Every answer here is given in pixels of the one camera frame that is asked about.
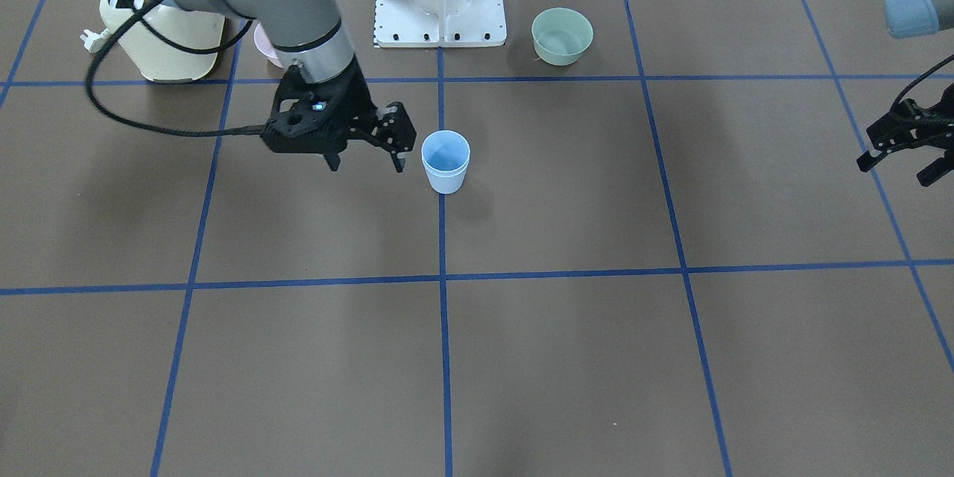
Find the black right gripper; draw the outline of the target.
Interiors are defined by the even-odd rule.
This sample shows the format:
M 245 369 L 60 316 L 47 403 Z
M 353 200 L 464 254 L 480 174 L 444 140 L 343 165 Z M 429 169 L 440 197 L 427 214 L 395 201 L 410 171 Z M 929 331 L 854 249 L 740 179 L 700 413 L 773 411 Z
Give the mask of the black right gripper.
M 279 81 L 272 110 L 259 137 L 273 152 L 320 154 L 333 172 L 349 142 L 361 141 L 391 155 L 397 174 L 405 171 L 417 131 L 401 102 L 373 103 L 360 63 L 324 82 L 307 82 L 299 63 Z

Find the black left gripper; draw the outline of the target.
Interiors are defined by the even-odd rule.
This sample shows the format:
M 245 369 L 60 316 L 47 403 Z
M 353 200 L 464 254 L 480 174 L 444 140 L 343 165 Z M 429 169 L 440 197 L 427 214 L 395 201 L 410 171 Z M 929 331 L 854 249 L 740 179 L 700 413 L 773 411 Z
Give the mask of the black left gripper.
M 889 152 L 931 147 L 952 150 L 953 84 L 931 107 L 921 107 L 906 98 L 889 108 L 879 120 L 866 128 L 868 150 L 856 158 L 863 174 L 872 171 Z M 953 157 L 939 157 L 917 172 L 921 187 L 930 187 L 953 171 Z

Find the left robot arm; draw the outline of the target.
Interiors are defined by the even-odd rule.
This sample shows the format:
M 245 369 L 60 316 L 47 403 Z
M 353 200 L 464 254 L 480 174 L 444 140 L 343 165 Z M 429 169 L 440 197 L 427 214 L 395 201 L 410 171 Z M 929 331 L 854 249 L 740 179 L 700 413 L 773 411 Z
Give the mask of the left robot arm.
M 885 0 L 885 21 L 890 35 L 907 39 L 952 29 L 953 0 Z M 948 84 L 940 100 L 924 107 L 907 97 L 911 89 L 952 63 L 948 56 L 929 67 L 897 93 L 888 110 L 868 128 L 868 149 L 856 158 L 862 172 L 900 151 L 937 148 L 941 156 L 921 169 L 917 181 L 930 187 L 953 169 L 953 86 Z

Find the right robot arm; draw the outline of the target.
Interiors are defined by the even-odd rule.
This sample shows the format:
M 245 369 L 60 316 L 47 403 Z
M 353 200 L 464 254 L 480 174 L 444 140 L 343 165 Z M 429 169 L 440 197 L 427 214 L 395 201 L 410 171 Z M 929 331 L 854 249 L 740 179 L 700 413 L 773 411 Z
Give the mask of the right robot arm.
M 119 26 L 86 70 L 86 96 L 99 113 L 125 126 L 168 136 L 256 136 L 278 154 L 319 154 L 332 171 L 337 171 L 349 142 L 361 141 L 386 152 L 396 171 L 405 168 L 416 130 L 401 103 L 386 107 L 373 103 L 336 0 L 144 1 L 143 8 Z M 265 123 L 214 131 L 173 130 L 126 119 L 99 102 L 93 92 L 99 63 L 136 23 L 161 5 L 260 23 L 286 68 Z

